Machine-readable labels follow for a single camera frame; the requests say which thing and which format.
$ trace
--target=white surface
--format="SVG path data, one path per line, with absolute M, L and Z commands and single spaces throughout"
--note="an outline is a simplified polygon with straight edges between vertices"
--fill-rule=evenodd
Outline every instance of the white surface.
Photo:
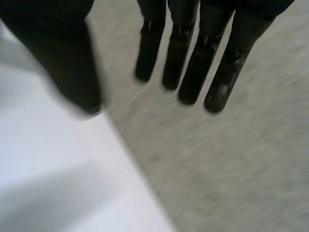
M 0 231 L 175 231 L 108 116 L 70 117 L 12 47 L 0 46 Z

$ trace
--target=hand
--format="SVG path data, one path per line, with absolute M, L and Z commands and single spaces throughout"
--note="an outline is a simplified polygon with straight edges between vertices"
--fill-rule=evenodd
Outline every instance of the hand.
M 225 28 L 234 13 L 232 6 L 214 5 L 211 2 L 214 1 L 200 2 L 199 35 L 178 92 L 179 101 L 188 105 L 197 101 Z M 141 81 L 148 82 L 165 26 L 166 0 L 138 0 L 138 4 L 144 24 L 140 32 L 140 52 L 135 74 Z M 163 87 L 166 89 L 176 90 L 178 87 L 193 34 L 198 4 L 199 0 L 168 0 L 173 30 L 162 78 Z M 243 11 L 235 12 L 227 47 L 204 100 L 207 111 L 218 113 L 223 110 L 251 48 L 274 19 L 274 16 L 253 16 Z

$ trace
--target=gray carpet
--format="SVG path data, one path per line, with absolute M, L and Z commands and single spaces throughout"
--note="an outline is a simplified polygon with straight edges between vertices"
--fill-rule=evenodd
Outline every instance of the gray carpet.
M 97 0 L 90 18 L 109 111 L 180 231 L 309 231 L 308 0 L 297 0 L 256 43 L 218 116 L 202 102 L 227 36 L 199 101 L 183 107 L 160 86 L 170 20 L 143 86 L 132 75 L 142 26 L 137 3 Z

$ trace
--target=gray floor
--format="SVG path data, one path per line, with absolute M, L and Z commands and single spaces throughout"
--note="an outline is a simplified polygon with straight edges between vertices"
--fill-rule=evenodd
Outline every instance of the gray floor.
M 136 1 L 96 0 L 90 17 L 109 111 L 180 231 L 309 231 L 308 12 L 309 1 L 297 0 L 278 17 L 224 112 L 210 116 L 202 102 L 227 37 L 199 101 L 186 108 L 160 86 L 171 21 L 142 86 L 132 77 L 142 25 Z

